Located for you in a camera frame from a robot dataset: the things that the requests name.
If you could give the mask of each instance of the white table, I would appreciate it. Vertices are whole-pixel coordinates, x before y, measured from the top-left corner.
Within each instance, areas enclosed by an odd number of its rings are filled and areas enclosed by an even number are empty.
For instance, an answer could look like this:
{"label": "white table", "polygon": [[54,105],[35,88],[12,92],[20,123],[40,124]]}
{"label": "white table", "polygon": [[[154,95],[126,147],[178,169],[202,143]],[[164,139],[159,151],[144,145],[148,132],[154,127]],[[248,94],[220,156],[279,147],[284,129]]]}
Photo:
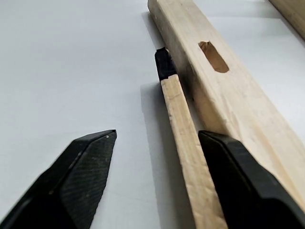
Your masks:
{"label": "white table", "polygon": [[[305,142],[305,43],[265,0],[197,0]],[[193,228],[146,0],[0,1],[0,219],[69,142],[116,129],[92,229]]]}

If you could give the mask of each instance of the black tool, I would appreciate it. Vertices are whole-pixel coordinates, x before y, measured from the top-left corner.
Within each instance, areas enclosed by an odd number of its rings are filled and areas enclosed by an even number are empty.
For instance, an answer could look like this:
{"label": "black tool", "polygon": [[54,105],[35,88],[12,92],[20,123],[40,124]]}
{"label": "black tool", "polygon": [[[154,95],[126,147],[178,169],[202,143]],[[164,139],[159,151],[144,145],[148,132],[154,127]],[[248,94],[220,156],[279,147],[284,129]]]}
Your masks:
{"label": "black tool", "polygon": [[109,130],[74,140],[0,229],[88,229],[106,186],[116,136]]}
{"label": "black tool", "polygon": [[198,136],[229,229],[305,229],[304,212],[241,142]]}

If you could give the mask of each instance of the black tip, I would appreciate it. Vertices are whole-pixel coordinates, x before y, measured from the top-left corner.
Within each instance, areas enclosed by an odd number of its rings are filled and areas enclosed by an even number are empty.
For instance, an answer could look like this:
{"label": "black tip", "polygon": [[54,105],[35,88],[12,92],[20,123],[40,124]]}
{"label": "black tip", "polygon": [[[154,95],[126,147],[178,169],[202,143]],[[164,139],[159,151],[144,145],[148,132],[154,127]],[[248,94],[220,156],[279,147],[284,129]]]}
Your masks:
{"label": "black tip", "polygon": [[154,57],[160,81],[167,79],[171,75],[177,74],[172,58],[165,47],[158,49]]}

